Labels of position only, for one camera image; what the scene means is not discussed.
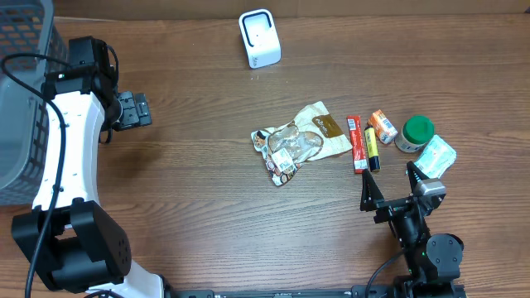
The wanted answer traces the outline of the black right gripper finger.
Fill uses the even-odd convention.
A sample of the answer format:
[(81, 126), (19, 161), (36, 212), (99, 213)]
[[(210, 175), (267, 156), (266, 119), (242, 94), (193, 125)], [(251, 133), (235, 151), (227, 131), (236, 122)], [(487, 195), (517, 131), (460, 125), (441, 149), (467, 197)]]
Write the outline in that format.
[(369, 170), (362, 172), (361, 211), (374, 211), (384, 202), (384, 197)]
[(407, 175), (413, 194), (415, 193), (416, 186), (420, 181), (429, 180), (429, 177), (424, 174), (413, 161), (409, 161), (407, 163)]

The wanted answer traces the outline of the teal tissue packet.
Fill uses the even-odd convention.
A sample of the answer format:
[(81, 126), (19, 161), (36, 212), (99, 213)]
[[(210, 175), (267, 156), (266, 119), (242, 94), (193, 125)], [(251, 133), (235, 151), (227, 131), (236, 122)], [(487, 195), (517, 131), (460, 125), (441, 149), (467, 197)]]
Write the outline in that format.
[(441, 137), (434, 135), (425, 145), (414, 164), (429, 178), (440, 179), (455, 163), (456, 158), (455, 149)]

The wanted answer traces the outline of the yellow highlighter marker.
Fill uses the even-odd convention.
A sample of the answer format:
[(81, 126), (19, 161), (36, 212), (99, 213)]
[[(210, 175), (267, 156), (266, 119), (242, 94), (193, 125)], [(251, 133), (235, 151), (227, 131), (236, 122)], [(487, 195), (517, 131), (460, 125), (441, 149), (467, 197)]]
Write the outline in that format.
[(372, 126), (367, 126), (364, 129), (364, 135), (366, 140), (367, 153), (369, 157), (369, 169), (372, 172), (379, 172), (381, 169), (378, 147), (377, 147), (377, 138), (375, 135), (375, 130)]

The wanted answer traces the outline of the red snack stick packet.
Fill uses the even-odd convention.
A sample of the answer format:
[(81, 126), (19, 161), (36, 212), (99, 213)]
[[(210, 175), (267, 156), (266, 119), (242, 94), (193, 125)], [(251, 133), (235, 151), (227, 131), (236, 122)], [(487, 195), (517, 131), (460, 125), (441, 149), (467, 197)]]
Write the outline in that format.
[(352, 156), (354, 173), (361, 174), (364, 170), (369, 168), (366, 152), (363, 142), (363, 131), (360, 124), (359, 115), (349, 115), (347, 117), (347, 124), (349, 127), (349, 137), (352, 144)]

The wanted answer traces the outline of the green lid jar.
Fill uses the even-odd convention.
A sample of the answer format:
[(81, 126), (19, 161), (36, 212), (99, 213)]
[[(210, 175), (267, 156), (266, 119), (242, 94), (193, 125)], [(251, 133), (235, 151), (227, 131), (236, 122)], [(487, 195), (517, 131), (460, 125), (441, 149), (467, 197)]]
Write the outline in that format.
[(435, 125), (430, 118), (415, 115), (404, 123), (394, 143), (399, 150), (413, 153), (426, 145), (433, 138), (435, 131)]

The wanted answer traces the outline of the orange juice carton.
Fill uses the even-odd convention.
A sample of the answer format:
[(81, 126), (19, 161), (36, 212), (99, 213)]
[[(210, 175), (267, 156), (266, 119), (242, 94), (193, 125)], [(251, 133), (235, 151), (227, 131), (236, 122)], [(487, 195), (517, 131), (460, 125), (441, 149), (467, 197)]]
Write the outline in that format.
[(383, 144), (389, 144), (398, 135), (398, 130), (391, 124), (381, 110), (377, 110), (371, 114), (368, 125), (374, 128), (376, 136)]

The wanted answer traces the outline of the brown snack pouch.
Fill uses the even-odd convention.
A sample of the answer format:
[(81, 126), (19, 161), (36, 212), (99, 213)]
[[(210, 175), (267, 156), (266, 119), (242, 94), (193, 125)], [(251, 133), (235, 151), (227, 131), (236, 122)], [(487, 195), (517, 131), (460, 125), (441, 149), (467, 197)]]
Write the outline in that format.
[(276, 186), (285, 185), (306, 162), (353, 148), (321, 101), (305, 106), (285, 125), (251, 132), (251, 140)]

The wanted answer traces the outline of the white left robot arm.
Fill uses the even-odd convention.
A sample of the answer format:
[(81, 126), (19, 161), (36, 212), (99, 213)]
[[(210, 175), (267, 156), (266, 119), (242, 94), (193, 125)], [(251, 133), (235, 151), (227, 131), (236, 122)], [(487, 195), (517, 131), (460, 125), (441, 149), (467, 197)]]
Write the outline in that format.
[(31, 211), (12, 220), (27, 276), (50, 291), (88, 297), (168, 297), (164, 278), (133, 260), (97, 190), (101, 133), (150, 125), (146, 97), (118, 91), (118, 58), (104, 41), (72, 39), (69, 50), (62, 70), (36, 90), (49, 115), (46, 161)]

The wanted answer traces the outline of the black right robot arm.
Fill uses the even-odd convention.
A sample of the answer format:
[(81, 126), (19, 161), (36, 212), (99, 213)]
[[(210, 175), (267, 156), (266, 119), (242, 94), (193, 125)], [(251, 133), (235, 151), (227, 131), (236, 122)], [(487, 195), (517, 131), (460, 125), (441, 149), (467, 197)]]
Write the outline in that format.
[[(438, 178), (430, 178), (413, 162), (407, 163), (411, 193), (407, 197), (386, 200), (370, 171), (362, 173), (359, 209), (375, 213), (376, 224), (387, 223), (398, 240), (400, 251), (382, 264), (364, 286), (353, 286), (353, 297), (465, 297), (465, 288), (454, 280), (460, 277), (465, 245), (451, 233), (432, 235), (426, 217), (446, 196), (446, 187)], [(408, 274), (397, 276), (390, 285), (375, 286), (378, 274), (403, 257)]]

